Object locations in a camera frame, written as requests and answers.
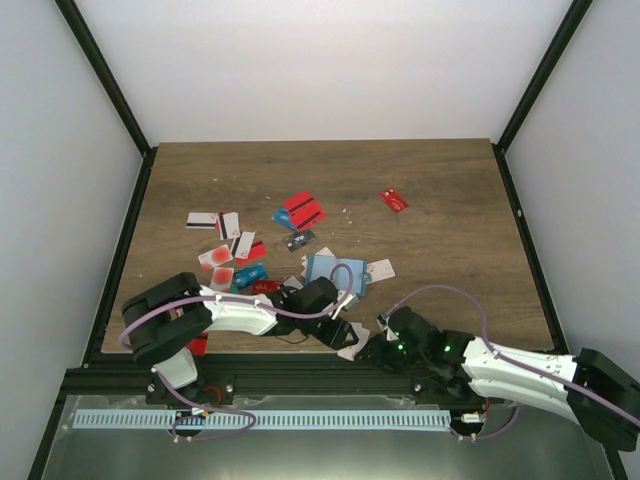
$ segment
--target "vent grille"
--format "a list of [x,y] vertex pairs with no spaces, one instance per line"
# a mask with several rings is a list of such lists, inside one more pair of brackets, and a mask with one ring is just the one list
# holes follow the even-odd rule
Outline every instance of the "vent grille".
[[[449,431],[451,414],[433,410],[335,411],[256,410],[255,430],[418,430]],[[73,428],[79,429],[168,429],[176,420],[167,410],[78,410]],[[215,413],[206,418],[189,418],[177,428],[233,430],[249,423],[242,415]]]

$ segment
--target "red card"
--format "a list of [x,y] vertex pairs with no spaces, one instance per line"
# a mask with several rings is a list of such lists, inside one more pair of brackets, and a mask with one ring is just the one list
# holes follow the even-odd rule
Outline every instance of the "red card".
[[284,202],[284,207],[289,212],[289,219],[296,230],[306,230],[327,218],[322,207],[313,196],[305,191],[294,195]]
[[394,213],[400,213],[402,210],[409,206],[407,201],[402,198],[402,195],[400,195],[393,188],[387,188],[380,194],[380,198],[384,203],[389,205],[389,208],[391,208]]
[[187,348],[191,350],[191,353],[194,355],[204,355],[207,353],[207,339],[209,335],[206,333],[201,333],[196,338],[191,340],[191,342],[187,345]]
[[262,240],[254,240],[251,244],[251,250],[249,250],[249,256],[247,258],[236,258],[238,265],[244,265],[256,258],[260,258],[267,254],[267,247],[264,246]]
[[252,293],[256,295],[258,293],[277,292],[280,285],[282,285],[282,282],[276,280],[256,280],[253,282]]

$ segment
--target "gray floor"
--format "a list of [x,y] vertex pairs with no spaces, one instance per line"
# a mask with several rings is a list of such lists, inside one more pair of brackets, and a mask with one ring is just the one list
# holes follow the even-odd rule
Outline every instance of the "gray floor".
[[[487,429],[506,408],[492,408]],[[446,433],[250,432],[174,444],[163,430],[67,430],[45,479],[611,479],[598,444],[569,421],[524,408],[514,427],[486,442]]]

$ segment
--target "wooden table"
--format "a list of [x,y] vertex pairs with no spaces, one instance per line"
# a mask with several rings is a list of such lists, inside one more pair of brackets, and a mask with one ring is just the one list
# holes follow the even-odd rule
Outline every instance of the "wooden table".
[[[394,214],[378,197],[396,188],[410,207]],[[295,253],[290,232],[271,220],[282,202],[309,190],[328,218],[318,239]],[[130,297],[182,271],[209,284],[197,256],[223,242],[216,230],[186,229],[189,212],[236,211],[269,254],[271,279],[300,274],[300,257],[329,247],[338,257],[388,258],[396,277],[368,286],[345,318],[377,332],[376,316],[426,284],[449,284],[487,310],[490,337],[520,348],[552,342],[488,140],[393,140],[162,144],[129,250],[104,352],[121,351],[120,307]],[[480,316],[465,298],[431,292],[410,305],[441,328],[479,333]],[[291,340],[302,337],[292,335]],[[309,339],[289,345],[272,337],[224,332],[210,351],[325,351]]]

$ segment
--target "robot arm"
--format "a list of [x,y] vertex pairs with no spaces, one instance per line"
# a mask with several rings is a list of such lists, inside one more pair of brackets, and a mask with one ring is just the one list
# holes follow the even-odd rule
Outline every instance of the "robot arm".
[[[197,301],[212,295],[214,301]],[[194,297],[180,309],[175,300]],[[318,313],[336,302],[338,291],[326,278],[300,290],[281,288],[256,296],[220,294],[182,273],[126,302],[129,327],[150,311],[160,313],[129,332],[134,361],[152,368],[190,399],[201,393],[197,363],[185,346],[204,331],[242,331],[252,335],[288,335],[300,330],[340,350],[358,343],[351,324],[337,315],[300,320],[295,314]],[[379,317],[382,333],[370,338],[355,361],[387,372],[406,374],[407,367],[428,368],[447,392],[469,403],[505,399],[561,415],[578,423],[595,440],[622,451],[634,451],[639,429],[586,395],[500,358],[500,352],[527,368],[588,387],[635,418],[640,416],[640,384],[604,355],[583,349],[578,357],[528,352],[499,345],[490,351],[482,338],[465,332],[438,330],[409,307]]]

